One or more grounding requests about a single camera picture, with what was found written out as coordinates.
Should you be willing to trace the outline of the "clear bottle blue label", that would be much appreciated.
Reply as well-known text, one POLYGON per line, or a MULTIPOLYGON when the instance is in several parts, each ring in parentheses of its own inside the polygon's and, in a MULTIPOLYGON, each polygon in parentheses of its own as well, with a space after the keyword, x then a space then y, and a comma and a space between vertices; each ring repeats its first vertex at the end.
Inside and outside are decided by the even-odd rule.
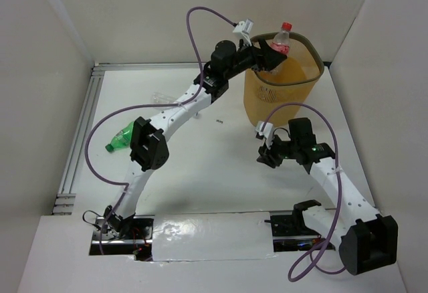
POLYGON ((266 88, 263 86, 260 86, 257 91, 257 97, 262 102, 271 104, 276 103, 278 101, 277 92, 275 90, 272 90, 270 88, 266 88))

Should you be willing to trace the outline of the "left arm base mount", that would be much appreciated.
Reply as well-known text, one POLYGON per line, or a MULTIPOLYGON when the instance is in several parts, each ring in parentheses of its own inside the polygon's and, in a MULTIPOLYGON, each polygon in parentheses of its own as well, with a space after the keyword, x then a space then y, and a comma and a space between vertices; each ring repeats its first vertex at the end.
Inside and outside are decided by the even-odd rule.
POLYGON ((100 245, 104 256, 131 256, 136 261, 152 262, 153 217, 136 216, 130 230, 124 235, 115 235, 109 227, 104 226, 102 235, 95 227, 90 243, 89 255, 101 256, 100 245))

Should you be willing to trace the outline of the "clear bottle red label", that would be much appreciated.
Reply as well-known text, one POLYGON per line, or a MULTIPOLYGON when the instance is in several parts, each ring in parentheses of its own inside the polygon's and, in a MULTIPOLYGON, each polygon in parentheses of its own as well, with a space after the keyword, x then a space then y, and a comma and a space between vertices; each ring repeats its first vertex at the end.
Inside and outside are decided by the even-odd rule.
POLYGON ((290 51, 290 32, 292 24, 283 22, 280 31, 275 35, 270 43, 270 47, 281 54, 288 56, 290 51))

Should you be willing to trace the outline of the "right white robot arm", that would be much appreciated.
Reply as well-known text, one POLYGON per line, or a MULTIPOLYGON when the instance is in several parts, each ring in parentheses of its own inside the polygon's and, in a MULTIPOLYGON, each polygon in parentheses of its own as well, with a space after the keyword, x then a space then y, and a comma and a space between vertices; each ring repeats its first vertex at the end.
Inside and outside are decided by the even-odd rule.
POLYGON ((364 198, 336 163, 330 146, 317 142, 308 118, 292 119, 288 125, 289 139, 282 140, 272 123, 257 123, 256 137, 263 140, 257 161, 273 169, 284 160, 296 161, 340 206, 338 213, 331 213, 317 200, 297 203, 288 228, 299 234, 316 232, 329 239, 344 269, 354 276, 394 264, 399 230, 395 219, 381 215, 364 198))

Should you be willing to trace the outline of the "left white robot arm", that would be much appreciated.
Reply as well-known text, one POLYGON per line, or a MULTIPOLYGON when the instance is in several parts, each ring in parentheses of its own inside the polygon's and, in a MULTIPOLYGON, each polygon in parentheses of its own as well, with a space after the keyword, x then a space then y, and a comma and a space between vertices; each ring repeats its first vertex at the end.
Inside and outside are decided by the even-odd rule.
POLYGON ((259 39, 257 46, 220 41, 201 75, 177 100, 176 106, 149 119, 139 117, 134 121, 124 186, 116 204, 107 206, 104 212, 108 231, 114 237, 123 239, 131 233, 138 199, 150 176, 168 160, 167 143, 172 135, 192 116, 219 99, 227 91, 230 79, 248 69, 270 72, 286 58, 263 39, 259 39))

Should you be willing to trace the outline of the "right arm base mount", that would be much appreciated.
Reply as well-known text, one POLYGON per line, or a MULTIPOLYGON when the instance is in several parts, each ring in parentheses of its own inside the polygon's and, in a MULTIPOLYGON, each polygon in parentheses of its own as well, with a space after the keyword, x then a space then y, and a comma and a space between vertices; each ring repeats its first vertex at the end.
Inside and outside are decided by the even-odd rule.
POLYGON ((307 252, 324 238, 314 230, 301 228, 292 213, 274 213, 264 220, 271 227, 274 252, 307 252))

